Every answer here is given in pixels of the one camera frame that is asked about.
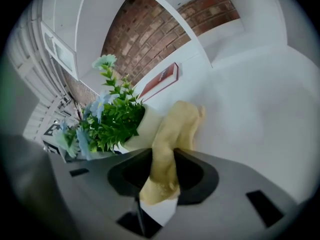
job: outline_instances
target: black opening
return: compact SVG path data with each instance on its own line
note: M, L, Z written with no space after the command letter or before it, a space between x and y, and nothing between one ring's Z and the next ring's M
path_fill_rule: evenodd
M127 212L117 221L117 223L127 230L130 230L140 236L143 236L145 238L152 238L155 233L157 233L162 228L162 226L142 209L140 215L143 219L144 229L142 229L141 227L138 214L134 212Z
M82 174L86 174L88 173L89 170L86 168L80 168L80 169L75 169L75 170L71 170L69 171L69 173L71 174L71 177L76 177Z
M122 176L127 182L142 189L150 175L151 163L151 152L148 155L141 155L139 159L123 168Z
M245 195L249 198L267 228L284 216L262 191L258 190Z

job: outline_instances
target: black slot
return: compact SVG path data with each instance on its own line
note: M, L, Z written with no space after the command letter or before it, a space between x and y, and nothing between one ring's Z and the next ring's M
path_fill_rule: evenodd
M127 212L124 216L118 219L117 223L140 236L152 238L160 229L162 229L162 226L142 209L141 215L143 217L144 233L139 223L138 214L134 212Z
M86 168L80 168L80 169L75 169L75 170L71 170L69 171L69 173L71 174L71 177L76 177L82 174L86 174L88 173L89 170Z
M284 216L262 191L258 190L245 195L249 198L267 228Z

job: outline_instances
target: red brick wall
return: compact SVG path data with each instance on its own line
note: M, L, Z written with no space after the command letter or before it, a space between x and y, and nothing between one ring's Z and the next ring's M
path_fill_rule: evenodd
M178 12L197 36L239 18L230 0L192 0ZM151 69L190 40L155 0L126 0L116 15L102 54L115 54L115 70L135 85Z

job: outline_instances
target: white cabinet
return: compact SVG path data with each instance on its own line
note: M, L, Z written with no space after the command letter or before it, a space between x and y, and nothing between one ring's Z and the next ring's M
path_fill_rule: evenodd
M83 0L43 0L41 31L45 48L76 80L77 24Z
M66 45L43 21L41 22L41 31L47 51L70 75L78 80L75 51Z

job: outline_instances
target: black rectangle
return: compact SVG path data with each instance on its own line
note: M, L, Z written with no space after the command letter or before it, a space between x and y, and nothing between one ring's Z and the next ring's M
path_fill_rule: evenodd
M249 198L267 228L284 216L262 191L258 190L246 193L246 196Z
M76 176L79 176L79 175L82 175L82 174L86 174L88 172L89 172L88 169L80 168L80 169L71 170L70 174L71 174L71 177L76 177Z

